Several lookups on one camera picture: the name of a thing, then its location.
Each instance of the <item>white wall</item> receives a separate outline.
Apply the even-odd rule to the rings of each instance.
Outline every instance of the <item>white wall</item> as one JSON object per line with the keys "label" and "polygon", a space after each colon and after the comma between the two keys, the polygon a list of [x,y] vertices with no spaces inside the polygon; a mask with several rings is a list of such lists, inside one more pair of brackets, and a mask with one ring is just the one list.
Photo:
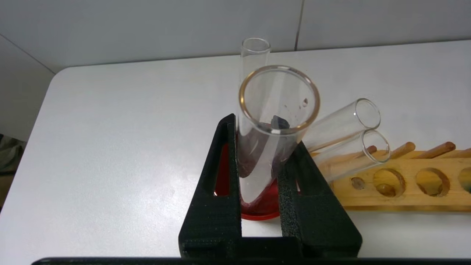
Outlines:
{"label": "white wall", "polygon": [[53,76],[0,36],[0,133],[28,140]]}
{"label": "white wall", "polygon": [[471,38],[471,0],[305,0],[299,50]]}
{"label": "white wall", "polygon": [[301,0],[3,0],[0,33],[67,66],[237,54],[260,36],[293,50]]}
{"label": "white wall", "polygon": [[0,133],[28,138],[47,68],[237,54],[251,36],[290,51],[298,27],[299,50],[471,38],[471,0],[305,0],[299,24],[302,2],[0,0],[0,35],[45,65],[1,40]]}

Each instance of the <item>black holder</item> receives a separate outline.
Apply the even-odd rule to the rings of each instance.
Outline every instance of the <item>black holder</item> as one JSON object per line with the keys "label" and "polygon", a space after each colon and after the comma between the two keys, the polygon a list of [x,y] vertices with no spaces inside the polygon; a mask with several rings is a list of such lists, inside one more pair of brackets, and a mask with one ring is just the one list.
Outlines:
{"label": "black holder", "polygon": [[[231,114],[218,124],[181,227],[179,248],[182,258],[54,257],[36,261],[33,265],[470,263],[463,259],[356,258],[362,243],[361,235],[303,143],[294,150],[278,176],[283,237],[242,237],[236,161],[235,116]],[[215,196],[220,165],[227,162],[229,192],[226,196]]]}

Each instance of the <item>glass test tube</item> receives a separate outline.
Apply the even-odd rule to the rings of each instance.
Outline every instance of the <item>glass test tube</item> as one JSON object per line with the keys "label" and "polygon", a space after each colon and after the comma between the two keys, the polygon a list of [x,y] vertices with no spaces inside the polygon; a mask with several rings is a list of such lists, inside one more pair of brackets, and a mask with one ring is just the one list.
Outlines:
{"label": "glass test tube", "polygon": [[319,93],[302,72],[264,66],[239,91],[237,161],[243,203],[256,203],[278,177],[319,112]]}
{"label": "glass test tube", "polygon": [[357,99],[332,112],[309,127],[302,139],[309,152],[344,141],[381,123],[377,106],[368,99]]}
{"label": "glass test tube", "polygon": [[390,148],[384,136],[365,130],[313,157],[324,178],[330,182],[386,163]]}
{"label": "glass test tube", "polygon": [[268,63],[270,43],[261,38],[248,38],[242,42],[240,53],[241,66],[239,70],[240,83],[253,71]]}

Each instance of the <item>wall tile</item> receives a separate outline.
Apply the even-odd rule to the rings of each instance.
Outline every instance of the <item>wall tile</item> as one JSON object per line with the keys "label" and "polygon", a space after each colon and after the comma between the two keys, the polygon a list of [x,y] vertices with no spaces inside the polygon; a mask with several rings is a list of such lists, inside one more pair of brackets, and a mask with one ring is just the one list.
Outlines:
{"label": "wall tile", "polygon": [[301,0],[4,0],[0,33],[67,66],[237,54],[246,37],[293,50]]}
{"label": "wall tile", "polygon": [[469,0],[306,0],[298,49],[469,38]]}

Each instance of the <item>white table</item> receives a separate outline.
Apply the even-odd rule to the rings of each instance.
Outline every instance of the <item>white table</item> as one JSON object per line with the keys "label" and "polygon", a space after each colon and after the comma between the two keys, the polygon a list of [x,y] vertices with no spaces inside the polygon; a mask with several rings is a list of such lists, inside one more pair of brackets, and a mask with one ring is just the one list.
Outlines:
{"label": "white table", "polygon": [[[471,41],[273,54],[319,87],[319,117],[367,97],[392,147],[471,147]],[[177,235],[238,56],[84,66],[54,77],[0,215],[0,264],[179,256]],[[361,257],[469,257],[471,215],[350,212]],[[243,221],[279,236],[279,219]]]}

